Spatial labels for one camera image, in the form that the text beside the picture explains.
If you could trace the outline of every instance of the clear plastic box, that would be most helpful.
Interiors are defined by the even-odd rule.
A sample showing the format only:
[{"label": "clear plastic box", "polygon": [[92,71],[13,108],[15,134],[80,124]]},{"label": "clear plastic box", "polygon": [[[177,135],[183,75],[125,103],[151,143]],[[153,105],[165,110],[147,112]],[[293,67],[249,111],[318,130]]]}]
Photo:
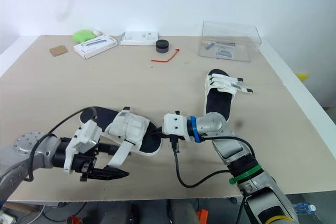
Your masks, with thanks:
[{"label": "clear plastic box", "polygon": [[249,62],[260,44],[258,30],[254,26],[204,21],[198,54]]}]

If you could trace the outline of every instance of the water bottle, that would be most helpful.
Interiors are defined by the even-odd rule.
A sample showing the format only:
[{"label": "water bottle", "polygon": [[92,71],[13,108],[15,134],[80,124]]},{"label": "water bottle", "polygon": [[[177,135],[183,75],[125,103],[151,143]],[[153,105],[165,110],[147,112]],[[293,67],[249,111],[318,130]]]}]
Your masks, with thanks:
[{"label": "water bottle", "polygon": [[313,215],[316,211],[316,207],[308,202],[302,202],[293,204],[297,215]]}]

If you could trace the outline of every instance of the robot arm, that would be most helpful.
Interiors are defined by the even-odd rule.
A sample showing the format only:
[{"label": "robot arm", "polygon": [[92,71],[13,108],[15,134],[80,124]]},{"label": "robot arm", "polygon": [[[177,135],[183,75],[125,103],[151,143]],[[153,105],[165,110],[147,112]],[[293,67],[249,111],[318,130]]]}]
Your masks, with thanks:
[{"label": "robot arm", "polygon": [[274,179],[258,164],[252,150],[238,141],[228,129],[221,114],[210,112],[203,117],[191,116],[189,119],[179,114],[167,114],[162,132],[171,140],[179,136],[187,141],[191,141],[193,137],[198,143],[205,139],[213,141],[214,149],[233,176],[230,184],[237,183],[242,195],[246,197],[244,207],[251,223],[298,223],[291,202]]},{"label": "robot arm", "polygon": [[[96,155],[107,152],[113,155],[118,147],[99,143],[101,128],[89,120],[76,130],[73,138],[45,138],[37,147],[33,170],[38,168],[63,168],[66,173],[73,170],[82,173],[81,181],[88,178],[111,180],[128,176],[128,172],[106,166],[95,168]],[[0,202],[5,202],[25,180],[30,166],[30,152],[36,142],[44,136],[41,132],[30,132],[20,136],[13,145],[0,150]]]}]

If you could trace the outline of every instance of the black puck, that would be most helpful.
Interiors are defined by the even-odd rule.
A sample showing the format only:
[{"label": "black puck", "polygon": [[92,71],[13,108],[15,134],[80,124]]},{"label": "black puck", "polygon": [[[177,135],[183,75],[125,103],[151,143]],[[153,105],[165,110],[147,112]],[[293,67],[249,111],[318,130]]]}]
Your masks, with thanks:
[{"label": "black puck", "polygon": [[164,39],[159,39],[156,42],[156,51],[160,53],[168,52],[169,42]]}]

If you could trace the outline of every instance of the green ring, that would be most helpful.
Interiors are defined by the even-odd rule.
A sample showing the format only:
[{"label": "green ring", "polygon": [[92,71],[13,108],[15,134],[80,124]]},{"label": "green ring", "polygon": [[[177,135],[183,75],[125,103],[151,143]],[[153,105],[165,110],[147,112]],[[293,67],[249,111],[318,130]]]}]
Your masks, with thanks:
[{"label": "green ring", "polygon": [[251,168],[250,170],[238,175],[237,177],[231,178],[229,179],[229,183],[231,185],[234,185],[236,182],[242,180],[243,178],[246,178],[250,175],[252,175],[253,173],[256,173],[257,171],[259,171],[260,169],[262,169],[261,165],[256,165],[255,167]]}]

